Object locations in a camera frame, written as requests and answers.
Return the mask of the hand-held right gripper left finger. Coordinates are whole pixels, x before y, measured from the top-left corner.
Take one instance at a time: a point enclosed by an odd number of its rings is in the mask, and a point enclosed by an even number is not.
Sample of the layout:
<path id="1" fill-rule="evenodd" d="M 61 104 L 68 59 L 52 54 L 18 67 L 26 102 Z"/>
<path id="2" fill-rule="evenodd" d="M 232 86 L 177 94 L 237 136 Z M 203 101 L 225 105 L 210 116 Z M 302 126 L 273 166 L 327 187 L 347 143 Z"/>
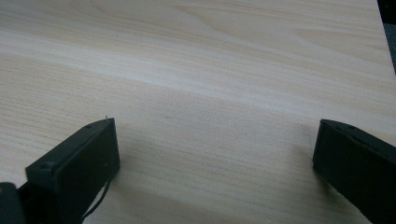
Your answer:
<path id="1" fill-rule="evenodd" d="M 19 188 L 28 224 L 82 224 L 120 169 L 114 119 L 90 123 L 26 169 Z"/>

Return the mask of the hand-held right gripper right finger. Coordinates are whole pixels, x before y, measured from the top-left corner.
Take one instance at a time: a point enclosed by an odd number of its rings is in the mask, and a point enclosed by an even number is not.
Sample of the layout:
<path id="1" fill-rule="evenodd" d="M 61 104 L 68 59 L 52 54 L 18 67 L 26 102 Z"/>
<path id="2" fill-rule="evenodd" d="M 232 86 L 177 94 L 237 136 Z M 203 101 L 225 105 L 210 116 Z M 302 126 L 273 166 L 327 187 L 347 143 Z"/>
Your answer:
<path id="1" fill-rule="evenodd" d="M 313 167 L 373 224 L 396 224 L 396 147 L 352 125 L 323 119 Z"/>

